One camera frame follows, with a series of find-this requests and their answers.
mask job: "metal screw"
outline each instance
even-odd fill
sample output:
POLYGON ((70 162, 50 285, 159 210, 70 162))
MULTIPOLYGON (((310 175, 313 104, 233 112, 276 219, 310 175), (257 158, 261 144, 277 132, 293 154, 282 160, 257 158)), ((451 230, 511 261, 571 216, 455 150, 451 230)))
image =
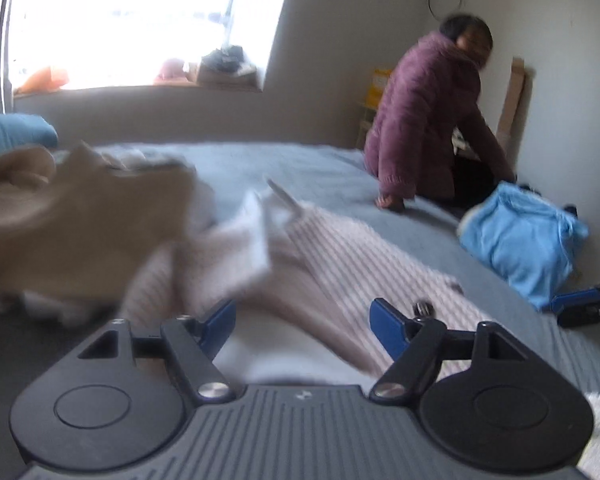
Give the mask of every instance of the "metal screw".
POLYGON ((380 383, 374 388, 376 396, 382 399, 397 399, 406 392, 405 387, 398 383, 380 383))
POLYGON ((198 394, 205 399, 221 399, 231 393, 224 383, 205 383, 198 388, 198 394))

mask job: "light blue clothing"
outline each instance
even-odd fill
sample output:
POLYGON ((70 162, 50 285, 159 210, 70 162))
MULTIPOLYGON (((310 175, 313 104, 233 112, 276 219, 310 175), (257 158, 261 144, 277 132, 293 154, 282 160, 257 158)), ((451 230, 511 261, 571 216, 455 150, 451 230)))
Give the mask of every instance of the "light blue clothing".
POLYGON ((573 270, 588 236, 574 215, 502 183, 468 221, 460 244, 542 310, 573 270))
POLYGON ((0 153, 23 144, 58 145, 56 130, 42 117, 28 114, 0 114, 0 153))

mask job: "purple puffer jacket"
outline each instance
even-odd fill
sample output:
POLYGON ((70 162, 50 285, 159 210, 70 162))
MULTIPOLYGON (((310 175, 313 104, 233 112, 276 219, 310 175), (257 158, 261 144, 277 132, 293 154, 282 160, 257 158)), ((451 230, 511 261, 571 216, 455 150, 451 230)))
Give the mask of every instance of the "purple puffer jacket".
POLYGON ((478 110, 479 95, 477 66, 442 34, 433 32, 408 51, 366 138, 366 168, 378 177, 380 193, 453 198, 456 127, 498 180, 513 182, 504 152, 478 110))

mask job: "pink striped cloth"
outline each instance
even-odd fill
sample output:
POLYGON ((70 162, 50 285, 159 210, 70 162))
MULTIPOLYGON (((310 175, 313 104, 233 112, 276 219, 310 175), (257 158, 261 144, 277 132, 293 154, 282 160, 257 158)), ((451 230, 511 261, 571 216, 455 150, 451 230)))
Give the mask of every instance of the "pink striped cloth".
MULTIPOLYGON (((392 362, 369 327, 375 298, 407 317, 413 317, 414 302, 428 300, 436 317, 456 330, 475 330, 488 319, 453 277, 424 266, 360 221, 303 205, 283 231, 268 235, 265 254, 261 244, 253 247, 254 232, 262 231, 244 231, 248 217, 157 251, 131 284, 120 316, 133 326, 155 326, 181 312, 203 316, 218 301, 234 298, 238 308, 268 310, 293 323, 375 377, 392 362)), ((445 363, 441 376, 464 367, 445 363)))

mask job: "windowsill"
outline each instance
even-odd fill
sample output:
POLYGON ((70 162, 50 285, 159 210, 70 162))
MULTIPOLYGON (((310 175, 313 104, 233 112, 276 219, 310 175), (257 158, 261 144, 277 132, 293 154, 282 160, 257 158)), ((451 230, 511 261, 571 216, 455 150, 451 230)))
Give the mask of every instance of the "windowsill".
POLYGON ((89 90, 101 90, 101 89, 114 89, 114 88, 158 88, 158 87, 178 87, 178 88, 200 88, 205 90, 221 90, 221 91, 229 91, 229 92, 252 92, 252 93, 262 93, 262 88, 256 86, 248 86, 248 85, 239 85, 239 84, 222 84, 222 83, 207 83, 207 84, 199 84, 193 83, 189 80, 172 80, 172 81, 156 81, 152 84, 144 84, 144 85, 116 85, 116 86, 89 86, 84 88, 61 88, 58 90, 54 90, 51 92, 31 92, 27 94, 14 94, 14 99, 23 99, 27 97, 33 96, 41 96, 41 95, 52 95, 57 94, 59 92, 76 92, 76 91, 89 91, 89 90))

